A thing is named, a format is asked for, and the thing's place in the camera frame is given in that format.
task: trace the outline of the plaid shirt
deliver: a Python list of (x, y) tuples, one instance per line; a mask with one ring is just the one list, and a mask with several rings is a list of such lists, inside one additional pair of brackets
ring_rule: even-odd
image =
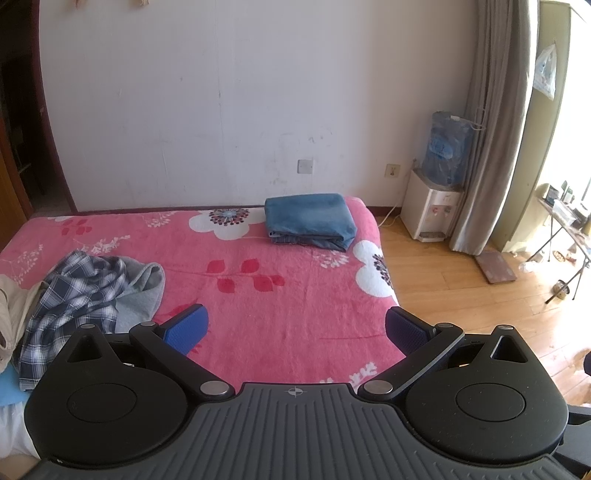
[(32, 390), (74, 331), (93, 323), (115, 331), (115, 298), (128, 286), (125, 264), (117, 257), (91, 257), (74, 251), (48, 274), (49, 285), (14, 353), (21, 390)]

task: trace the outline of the gray curtain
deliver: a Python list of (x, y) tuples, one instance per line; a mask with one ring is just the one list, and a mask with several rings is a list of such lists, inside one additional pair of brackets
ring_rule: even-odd
[(450, 248), (484, 249), (505, 203), (534, 78), (537, 0), (477, 0), (478, 44), (465, 118), (475, 132)]

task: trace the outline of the clothing pile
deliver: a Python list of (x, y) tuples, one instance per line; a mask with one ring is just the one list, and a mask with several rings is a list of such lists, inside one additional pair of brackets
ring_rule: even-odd
[(265, 201), (266, 227), (275, 244), (314, 245), (346, 252), (357, 227), (342, 195), (315, 193)]
[(164, 270), (156, 263), (82, 251), (63, 258), (28, 291), (0, 275), (0, 374), (12, 358), (20, 389), (32, 390), (80, 325), (124, 333), (151, 320), (164, 281)]

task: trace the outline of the brown mat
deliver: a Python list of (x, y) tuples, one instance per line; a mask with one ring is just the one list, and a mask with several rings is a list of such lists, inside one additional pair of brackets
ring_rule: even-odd
[(474, 257), (476, 263), (484, 273), (488, 283), (506, 283), (517, 280), (517, 276), (511, 270), (503, 256), (496, 250), (483, 251)]

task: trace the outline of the pink bedsheet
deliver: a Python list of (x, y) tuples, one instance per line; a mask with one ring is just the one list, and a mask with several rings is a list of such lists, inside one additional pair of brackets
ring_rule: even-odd
[(159, 262), (162, 323), (192, 303), (209, 331), (189, 354), (239, 389), (243, 382), (350, 382), (403, 358), (384, 331), (396, 304), (373, 216), (347, 204), (358, 227), (345, 254), (274, 245), (264, 210), (234, 209), (36, 218), (0, 254), (0, 273), (23, 288), (74, 249)]

